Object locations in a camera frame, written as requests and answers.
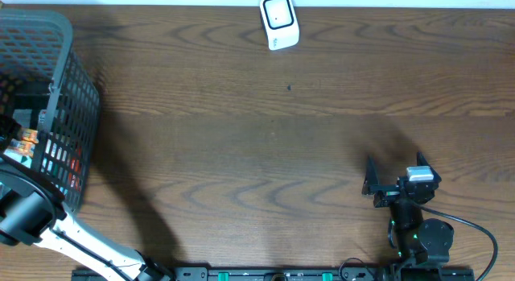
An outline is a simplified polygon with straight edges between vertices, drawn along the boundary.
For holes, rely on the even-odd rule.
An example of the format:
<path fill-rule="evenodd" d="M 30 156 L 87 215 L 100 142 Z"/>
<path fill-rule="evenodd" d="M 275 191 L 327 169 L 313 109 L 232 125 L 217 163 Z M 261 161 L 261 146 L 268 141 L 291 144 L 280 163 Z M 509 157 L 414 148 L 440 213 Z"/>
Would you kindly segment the grey plastic mesh basket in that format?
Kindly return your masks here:
<path fill-rule="evenodd" d="M 15 160 L 82 203 L 101 111 L 100 94 L 73 50 L 69 20 L 49 10 L 1 11 L 1 113 L 46 110 L 32 158 Z"/>

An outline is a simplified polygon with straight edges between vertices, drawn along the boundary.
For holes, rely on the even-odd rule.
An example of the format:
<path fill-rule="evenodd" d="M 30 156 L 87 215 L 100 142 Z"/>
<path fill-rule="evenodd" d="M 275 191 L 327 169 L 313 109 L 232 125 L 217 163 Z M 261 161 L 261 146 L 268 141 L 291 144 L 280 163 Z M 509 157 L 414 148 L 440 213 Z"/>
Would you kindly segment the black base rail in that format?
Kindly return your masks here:
<path fill-rule="evenodd" d="M 176 267 L 171 270 L 177 281 L 370 281 L 395 280 L 387 271 L 377 268 L 349 266 L 342 269 L 208 269 Z M 405 269 L 400 280 L 473 281 L 470 269 Z"/>

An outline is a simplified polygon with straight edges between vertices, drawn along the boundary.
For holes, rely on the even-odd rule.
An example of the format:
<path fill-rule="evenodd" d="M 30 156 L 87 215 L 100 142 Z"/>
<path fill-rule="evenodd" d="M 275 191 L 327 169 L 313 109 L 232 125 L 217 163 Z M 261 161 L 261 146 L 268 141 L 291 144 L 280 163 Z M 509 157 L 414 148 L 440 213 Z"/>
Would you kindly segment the orange tissue pack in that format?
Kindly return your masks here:
<path fill-rule="evenodd" d="M 37 144 L 39 142 L 38 139 L 38 131 L 32 130 L 30 128 L 21 128 L 21 139 L 25 142 L 30 142 Z"/>
<path fill-rule="evenodd" d="M 24 140 L 12 139 L 7 149 L 19 155 L 32 158 L 35 152 L 35 144 Z"/>

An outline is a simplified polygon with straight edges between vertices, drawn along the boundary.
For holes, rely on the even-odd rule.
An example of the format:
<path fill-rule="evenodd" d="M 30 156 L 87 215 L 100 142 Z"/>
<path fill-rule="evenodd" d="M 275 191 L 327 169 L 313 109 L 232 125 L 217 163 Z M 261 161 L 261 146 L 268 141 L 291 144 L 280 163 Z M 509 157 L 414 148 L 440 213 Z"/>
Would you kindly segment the white green packet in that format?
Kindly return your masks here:
<path fill-rule="evenodd" d="M 32 130 L 41 130 L 46 118 L 46 113 L 46 110 L 18 109 L 14 111 L 13 118 L 22 127 Z"/>

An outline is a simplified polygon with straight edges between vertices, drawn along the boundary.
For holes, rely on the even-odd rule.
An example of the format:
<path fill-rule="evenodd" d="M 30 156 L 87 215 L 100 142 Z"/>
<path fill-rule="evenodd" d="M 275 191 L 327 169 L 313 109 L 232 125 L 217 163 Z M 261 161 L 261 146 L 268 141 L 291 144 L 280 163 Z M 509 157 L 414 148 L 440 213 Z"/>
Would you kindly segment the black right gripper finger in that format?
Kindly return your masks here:
<path fill-rule="evenodd" d="M 429 167 L 430 166 L 430 164 L 427 162 L 426 158 L 424 157 L 424 155 L 421 151 L 418 151 L 416 153 L 416 162 L 419 167 L 421 167 L 421 166 Z"/>
<path fill-rule="evenodd" d="M 367 158 L 366 171 L 363 187 L 361 190 L 362 195 L 373 195 L 379 188 L 379 177 L 377 168 L 372 157 Z"/>

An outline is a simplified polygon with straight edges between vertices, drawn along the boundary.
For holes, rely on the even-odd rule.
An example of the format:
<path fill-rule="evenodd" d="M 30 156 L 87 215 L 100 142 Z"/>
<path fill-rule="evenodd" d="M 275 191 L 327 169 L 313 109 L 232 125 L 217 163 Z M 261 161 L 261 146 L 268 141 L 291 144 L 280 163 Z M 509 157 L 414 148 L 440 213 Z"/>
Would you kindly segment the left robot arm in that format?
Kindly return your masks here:
<path fill-rule="evenodd" d="M 152 259 L 101 235 L 76 218 L 52 182 L 5 156 L 22 127 L 1 116 L 1 243 L 54 250 L 106 280 L 173 280 L 175 274 Z"/>

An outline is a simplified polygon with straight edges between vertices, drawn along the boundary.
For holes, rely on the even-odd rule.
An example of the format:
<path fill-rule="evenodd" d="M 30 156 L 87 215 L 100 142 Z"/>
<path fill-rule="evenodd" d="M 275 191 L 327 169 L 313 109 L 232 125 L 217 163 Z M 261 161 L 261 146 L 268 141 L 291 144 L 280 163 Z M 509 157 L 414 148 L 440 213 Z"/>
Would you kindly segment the white barcode scanner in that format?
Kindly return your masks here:
<path fill-rule="evenodd" d="M 271 51 L 290 48 L 299 42 L 299 23 L 292 0 L 261 0 L 259 8 Z"/>

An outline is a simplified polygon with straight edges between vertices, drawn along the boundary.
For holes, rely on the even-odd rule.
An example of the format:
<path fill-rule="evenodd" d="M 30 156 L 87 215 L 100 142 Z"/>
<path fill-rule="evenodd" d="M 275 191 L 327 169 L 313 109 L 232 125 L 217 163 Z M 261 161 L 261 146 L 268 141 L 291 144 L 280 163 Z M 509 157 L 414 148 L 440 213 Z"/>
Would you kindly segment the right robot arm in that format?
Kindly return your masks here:
<path fill-rule="evenodd" d="M 441 181 L 420 152 L 417 164 L 408 167 L 395 184 L 382 184 L 373 158 L 367 159 L 362 193 L 373 196 L 376 208 L 389 209 L 389 244 L 399 254 L 397 261 L 377 269 L 375 280 L 443 279 L 441 268 L 450 259 L 454 229 L 422 215 L 422 206 L 435 197 Z"/>

